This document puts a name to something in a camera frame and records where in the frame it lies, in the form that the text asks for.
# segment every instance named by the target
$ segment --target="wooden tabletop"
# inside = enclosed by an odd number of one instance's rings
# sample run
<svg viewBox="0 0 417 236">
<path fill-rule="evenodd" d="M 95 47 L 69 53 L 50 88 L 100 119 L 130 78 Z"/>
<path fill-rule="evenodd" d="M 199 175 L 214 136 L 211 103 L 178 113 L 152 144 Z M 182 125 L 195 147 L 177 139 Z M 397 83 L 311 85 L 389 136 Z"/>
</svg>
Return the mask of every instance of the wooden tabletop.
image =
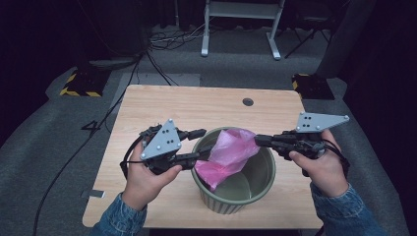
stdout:
<svg viewBox="0 0 417 236">
<path fill-rule="evenodd" d="M 252 106 L 244 98 L 254 101 Z M 83 223 L 92 227 L 124 190 L 126 180 L 119 167 L 139 132 L 169 118 L 183 131 L 238 127 L 256 134 L 274 135 L 295 128 L 304 111 L 293 90 L 248 88 L 198 88 L 129 86 L 126 90 L 93 188 L 104 198 L 89 198 Z M 178 153 L 191 152 L 197 140 L 182 142 Z M 320 228 L 310 193 L 310 179 L 292 161 L 273 151 L 276 175 L 273 186 L 260 200 L 234 214 L 208 209 L 190 170 L 178 177 L 149 204 L 144 227 L 279 229 Z"/>
</svg>

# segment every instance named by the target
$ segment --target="plastic bag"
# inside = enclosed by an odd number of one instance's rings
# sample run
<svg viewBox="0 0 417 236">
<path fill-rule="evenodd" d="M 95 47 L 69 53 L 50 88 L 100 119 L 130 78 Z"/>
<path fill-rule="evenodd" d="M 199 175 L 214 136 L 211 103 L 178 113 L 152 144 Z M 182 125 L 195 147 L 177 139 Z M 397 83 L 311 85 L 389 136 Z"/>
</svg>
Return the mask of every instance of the plastic bag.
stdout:
<svg viewBox="0 0 417 236">
<path fill-rule="evenodd" d="M 248 159 L 258 153 L 254 134 L 245 129 L 222 130 L 207 161 L 198 160 L 195 168 L 213 192 L 228 176 L 242 170 Z"/>
</svg>

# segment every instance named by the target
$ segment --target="blue denim jacket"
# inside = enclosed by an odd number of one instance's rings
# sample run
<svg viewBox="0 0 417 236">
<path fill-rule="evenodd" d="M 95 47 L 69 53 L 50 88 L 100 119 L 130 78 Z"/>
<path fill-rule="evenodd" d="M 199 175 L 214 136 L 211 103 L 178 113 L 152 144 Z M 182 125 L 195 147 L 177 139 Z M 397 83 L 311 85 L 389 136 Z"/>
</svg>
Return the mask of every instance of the blue denim jacket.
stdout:
<svg viewBox="0 0 417 236">
<path fill-rule="evenodd" d="M 327 236 L 387 235 L 350 184 L 346 193 L 336 198 L 323 196 L 314 184 L 310 187 L 317 216 L 323 221 Z M 142 229 L 146 217 L 146 207 L 136 211 L 125 205 L 119 194 L 90 235 L 133 236 Z"/>
</svg>

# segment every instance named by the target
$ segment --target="ribbed bucket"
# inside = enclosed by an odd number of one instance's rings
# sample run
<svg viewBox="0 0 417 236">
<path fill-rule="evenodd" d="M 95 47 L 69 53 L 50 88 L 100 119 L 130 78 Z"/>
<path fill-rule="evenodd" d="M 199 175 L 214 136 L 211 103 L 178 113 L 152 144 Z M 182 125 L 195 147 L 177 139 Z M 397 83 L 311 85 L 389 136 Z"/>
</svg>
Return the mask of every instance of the ribbed bucket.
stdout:
<svg viewBox="0 0 417 236">
<path fill-rule="evenodd" d="M 193 151 L 213 146 L 221 130 L 238 129 L 222 127 L 206 133 L 200 138 Z M 200 160 L 207 160 L 209 155 L 201 156 Z M 261 147 L 260 151 L 250 157 L 243 169 L 227 177 L 214 192 L 209 190 L 208 184 L 202 180 L 195 169 L 191 170 L 205 205 L 214 212 L 231 214 L 242 207 L 261 199 L 272 186 L 275 178 L 275 161 L 269 148 Z"/>
</svg>

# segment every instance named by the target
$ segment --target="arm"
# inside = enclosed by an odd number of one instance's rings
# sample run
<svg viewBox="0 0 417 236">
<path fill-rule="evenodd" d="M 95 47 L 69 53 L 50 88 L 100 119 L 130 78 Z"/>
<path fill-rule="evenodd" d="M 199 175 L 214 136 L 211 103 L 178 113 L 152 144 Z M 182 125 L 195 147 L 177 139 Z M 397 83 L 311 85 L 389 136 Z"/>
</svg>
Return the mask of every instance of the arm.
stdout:
<svg viewBox="0 0 417 236">
<path fill-rule="evenodd" d="M 323 131 L 322 138 L 337 145 L 329 130 Z M 309 159 L 296 151 L 289 156 L 312 179 L 313 201 L 327 236 L 387 235 L 347 182 L 334 152 L 327 150 L 319 159 Z"/>
<path fill-rule="evenodd" d="M 142 151 L 142 143 L 139 143 L 130 160 L 140 161 Z M 124 192 L 119 194 L 104 212 L 90 235 L 136 235 L 144 225 L 148 203 L 177 177 L 181 169 L 182 167 L 177 165 L 160 175 L 154 175 L 142 163 L 129 164 Z"/>
</svg>

